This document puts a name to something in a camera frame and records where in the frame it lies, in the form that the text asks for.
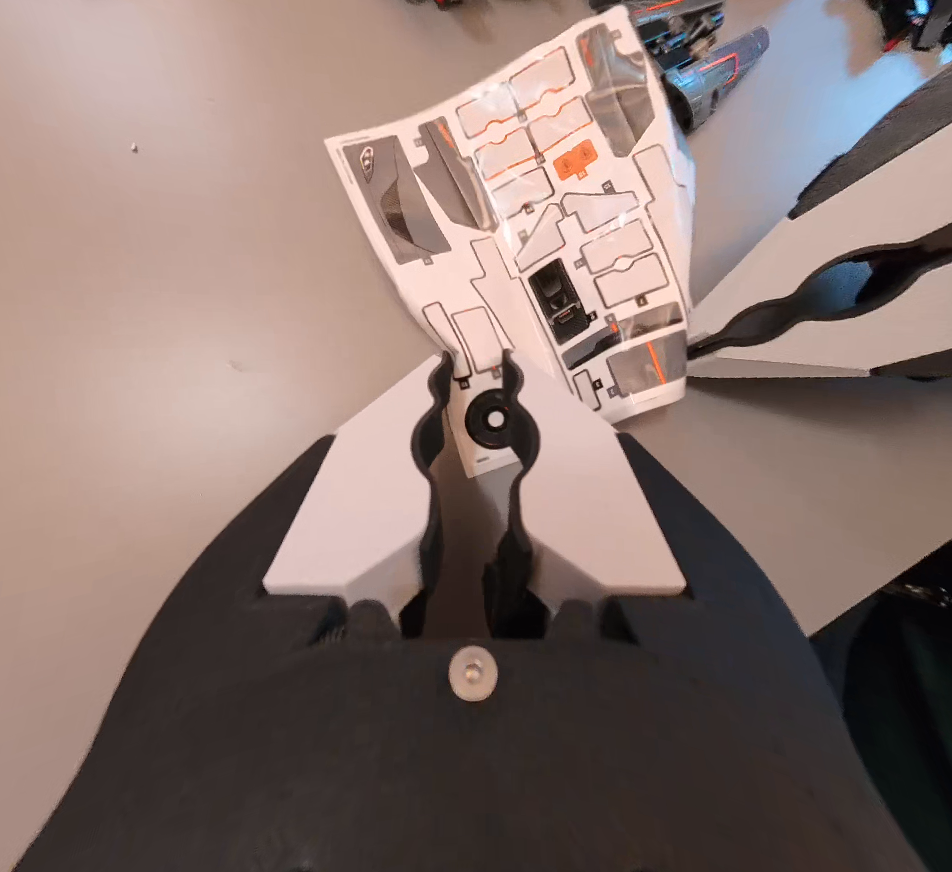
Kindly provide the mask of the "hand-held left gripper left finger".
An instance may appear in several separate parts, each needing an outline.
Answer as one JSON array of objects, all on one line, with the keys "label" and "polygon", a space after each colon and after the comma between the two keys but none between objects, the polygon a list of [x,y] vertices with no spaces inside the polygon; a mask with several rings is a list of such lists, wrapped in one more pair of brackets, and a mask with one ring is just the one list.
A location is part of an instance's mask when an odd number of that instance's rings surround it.
[{"label": "hand-held left gripper left finger", "polygon": [[431,468],[453,368],[447,351],[427,358],[333,434],[264,576],[269,595],[375,602],[404,634],[419,633],[442,564]]}]

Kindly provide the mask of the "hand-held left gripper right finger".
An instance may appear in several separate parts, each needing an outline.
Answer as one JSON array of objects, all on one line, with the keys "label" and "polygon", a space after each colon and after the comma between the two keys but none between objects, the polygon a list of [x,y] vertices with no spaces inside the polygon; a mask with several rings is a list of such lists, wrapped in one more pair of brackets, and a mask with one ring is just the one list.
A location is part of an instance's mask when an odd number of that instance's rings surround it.
[{"label": "hand-held left gripper right finger", "polygon": [[490,635],[541,636],[568,602],[685,593],[616,429],[517,351],[504,354],[503,384],[521,468],[483,570]]}]

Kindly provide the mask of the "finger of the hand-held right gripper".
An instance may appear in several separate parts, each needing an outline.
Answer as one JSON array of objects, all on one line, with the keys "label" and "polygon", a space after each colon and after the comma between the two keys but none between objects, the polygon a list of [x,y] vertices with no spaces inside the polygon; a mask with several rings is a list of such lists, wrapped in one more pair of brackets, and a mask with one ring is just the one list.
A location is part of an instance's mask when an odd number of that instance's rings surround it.
[{"label": "finger of the hand-held right gripper", "polygon": [[842,212],[820,207],[817,227],[782,219],[698,304],[689,319],[689,358],[726,347],[756,346],[791,330],[794,294],[805,280],[850,247]]},{"label": "finger of the hand-held right gripper", "polygon": [[804,321],[779,337],[689,360],[708,379],[950,377],[951,267],[919,275],[901,295],[869,312]]}]

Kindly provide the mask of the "white sticker sheet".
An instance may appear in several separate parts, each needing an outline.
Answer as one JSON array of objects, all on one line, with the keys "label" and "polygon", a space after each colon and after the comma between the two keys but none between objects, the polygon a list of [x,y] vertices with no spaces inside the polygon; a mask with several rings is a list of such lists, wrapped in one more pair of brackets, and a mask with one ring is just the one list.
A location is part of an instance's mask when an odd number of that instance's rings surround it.
[{"label": "white sticker sheet", "polygon": [[470,478],[515,461],[507,350],[612,425],[684,397],[695,164],[624,6],[325,145],[411,317],[454,360]]}]

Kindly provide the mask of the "grey lego wing assembly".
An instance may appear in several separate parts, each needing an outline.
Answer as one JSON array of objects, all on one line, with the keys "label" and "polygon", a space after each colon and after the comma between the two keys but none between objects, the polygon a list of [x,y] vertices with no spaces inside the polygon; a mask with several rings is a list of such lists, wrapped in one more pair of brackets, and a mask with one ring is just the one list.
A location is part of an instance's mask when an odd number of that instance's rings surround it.
[{"label": "grey lego wing assembly", "polygon": [[688,135],[763,58],[770,45],[765,26],[719,41],[726,0],[629,0],[634,28],[653,57],[673,116]]}]

